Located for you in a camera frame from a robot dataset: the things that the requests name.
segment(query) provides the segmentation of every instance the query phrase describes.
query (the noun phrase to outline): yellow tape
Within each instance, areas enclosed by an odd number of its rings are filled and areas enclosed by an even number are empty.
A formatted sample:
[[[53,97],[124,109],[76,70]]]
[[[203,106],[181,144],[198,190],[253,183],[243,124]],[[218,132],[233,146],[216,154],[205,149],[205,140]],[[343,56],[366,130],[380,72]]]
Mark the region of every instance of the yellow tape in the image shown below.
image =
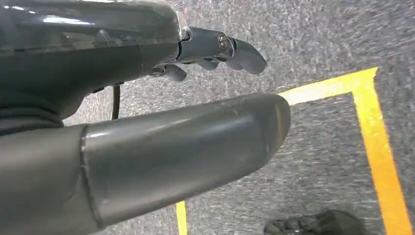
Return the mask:
[[[411,235],[412,225],[374,88],[376,71],[377,68],[363,70],[294,88],[279,95],[290,105],[295,105],[350,92],[353,94],[387,234]],[[187,235],[184,202],[176,204],[176,214],[179,235]]]
[[[176,203],[176,217],[179,235],[187,235],[186,204],[184,201]]]
[[[412,226],[373,80],[362,81],[353,98],[387,234],[410,235]]]

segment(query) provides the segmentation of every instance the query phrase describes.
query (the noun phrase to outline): robotic arm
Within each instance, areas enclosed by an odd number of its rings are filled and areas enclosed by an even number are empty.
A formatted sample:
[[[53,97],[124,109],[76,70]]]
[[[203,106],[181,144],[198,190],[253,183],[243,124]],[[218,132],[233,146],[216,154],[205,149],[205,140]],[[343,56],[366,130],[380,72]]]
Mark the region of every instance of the robotic arm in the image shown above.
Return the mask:
[[[0,233],[88,234],[261,168],[289,129],[274,94],[63,126],[106,86],[222,62],[266,67],[248,43],[184,27],[165,4],[0,0]]]

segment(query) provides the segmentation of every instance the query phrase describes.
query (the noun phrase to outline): yellow floor marking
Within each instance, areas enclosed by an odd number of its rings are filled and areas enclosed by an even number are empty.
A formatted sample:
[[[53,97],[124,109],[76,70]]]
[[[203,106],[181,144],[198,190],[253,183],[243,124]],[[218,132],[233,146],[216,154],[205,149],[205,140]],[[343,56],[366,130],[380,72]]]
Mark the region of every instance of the yellow floor marking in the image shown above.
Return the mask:
[[[387,234],[411,235],[412,225],[374,88],[376,71],[377,68],[363,70],[304,85],[279,95],[287,99],[290,105],[295,105],[340,94],[353,94]],[[184,201],[176,204],[176,214],[179,235],[187,235]]]
[[[176,203],[176,217],[179,235],[187,235],[186,204],[184,201]]]
[[[412,226],[373,81],[362,81],[353,98],[386,232],[410,235]]]

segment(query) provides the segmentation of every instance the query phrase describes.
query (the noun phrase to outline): black cable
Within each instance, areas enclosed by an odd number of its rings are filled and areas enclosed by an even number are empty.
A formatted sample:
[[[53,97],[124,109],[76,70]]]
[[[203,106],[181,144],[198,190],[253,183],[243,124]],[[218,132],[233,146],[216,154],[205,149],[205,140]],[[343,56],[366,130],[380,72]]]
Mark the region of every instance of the black cable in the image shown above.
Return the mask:
[[[113,86],[113,114],[111,120],[118,119],[120,94],[119,85]]]

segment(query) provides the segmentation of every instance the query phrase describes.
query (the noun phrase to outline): screw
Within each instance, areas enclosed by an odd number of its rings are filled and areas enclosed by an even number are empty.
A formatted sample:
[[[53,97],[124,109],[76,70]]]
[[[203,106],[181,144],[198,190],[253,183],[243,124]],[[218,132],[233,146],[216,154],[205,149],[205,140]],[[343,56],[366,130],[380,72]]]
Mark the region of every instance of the screw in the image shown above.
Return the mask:
[[[219,46],[223,49],[225,49],[228,46],[228,38],[223,33],[219,34],[218,42],[219,42]]]

